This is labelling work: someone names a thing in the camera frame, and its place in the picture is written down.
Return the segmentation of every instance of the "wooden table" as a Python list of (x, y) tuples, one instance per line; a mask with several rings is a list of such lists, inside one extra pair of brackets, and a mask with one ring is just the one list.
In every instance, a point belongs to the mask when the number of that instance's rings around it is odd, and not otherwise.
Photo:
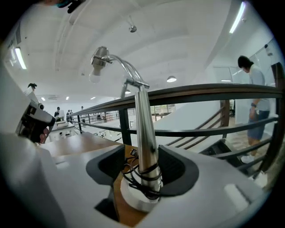
[[(113, 145), (121, 145), (121, 144), (118, 142), (110, 141), (105, 138), (94, 136), (89, 132), (85, 132), (83, 134), (64, 138), (55, 142), (42, 144), (41, 148), (49, 150), (52, 157), (57, 157), (62, 155), (86, 153), (89, 151), (99, 150)], [(132, 149), (137, 149), (137, 148), (126, 145), (125, 157), (131, 156), (130, 152)], [(133, 227), (140, 220), (142, 220), (147, 214), (144, 212), (140, 212), (136, 209), (133, 209), (125, 202), (121, 194), (121, 188), (120, 188), (121, 180), (122, 180), (122, 174), (120, 173), (114, 182), (114, 197), (119, 214), (119, 219), (120, 219), (119, 221), (122, 224)]]

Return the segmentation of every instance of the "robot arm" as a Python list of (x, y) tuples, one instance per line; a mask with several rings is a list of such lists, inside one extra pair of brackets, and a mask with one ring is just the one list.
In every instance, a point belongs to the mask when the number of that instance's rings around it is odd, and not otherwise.
[(0, 132), (16, 133), (39, 143), (40, 134), (46, 127), (49, 132), (52, 130), (55, 118), (31, 98), (34, 94), (26, 96), (21, 91), (3, 65), (0, 65), (0, 75)]

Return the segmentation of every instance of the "white table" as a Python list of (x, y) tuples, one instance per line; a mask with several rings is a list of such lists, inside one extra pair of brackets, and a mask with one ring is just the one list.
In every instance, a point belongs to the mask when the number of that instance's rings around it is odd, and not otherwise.
[(57, 126), (55, 123), (52, 131), (49, 133), (49, 140), (52, 142), (60, 132), (68, 132), (71, 135), (76, 135), (74, 131), (74, 125), (68, 122), (68, 126)]

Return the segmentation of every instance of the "desk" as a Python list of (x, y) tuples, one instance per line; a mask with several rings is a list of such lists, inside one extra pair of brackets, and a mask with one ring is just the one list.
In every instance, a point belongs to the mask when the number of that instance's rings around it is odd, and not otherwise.
[(54, 141), (53, 140), (53, 134), (56, 133), (60, 133), (63, 131), (70, 131), (70, 133), (72, 135), (75, 135), (75, 131), (74, 131), (74, 125), (70, 122), (68, 122), (68, 126), (57, 126), (57, 123), (54, 124), (52, 131), (49, 133), (49, 139), (50, 141)]
[[(110, 141), (105, 138), (94, 136), (89, 132), (79, 134), (76, 136), (61, 139), (55, 142), (49, 142), (47, 144), (40, 145), (41, 148), (49, 150), (52, 157), (62, 155), (73, 155), (79, 153), (86, 153), (93, 150), (99, 150), (105, 147), (113, 145), (121, 145), (118, 142)], [(130, 152), (136, 147), (126, 145), (125, 156), (130, 157)], [(114, 182), (114, 197), (115, 203), (119, 213), (120, 223), (133, 227), (140, 220), (142, 220), (147, 214), (133, 209), (129, 206), (122, 197), (121, 194), (121, 180), (122, 175), (119, 174)]]

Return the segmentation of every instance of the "white sneaker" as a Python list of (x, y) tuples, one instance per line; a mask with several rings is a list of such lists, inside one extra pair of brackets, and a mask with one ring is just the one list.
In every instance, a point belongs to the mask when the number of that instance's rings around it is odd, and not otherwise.
[(242, 156), (241, 161), (245, 164), (248, 164), (254, 161), (254, 157), (252, 155)]

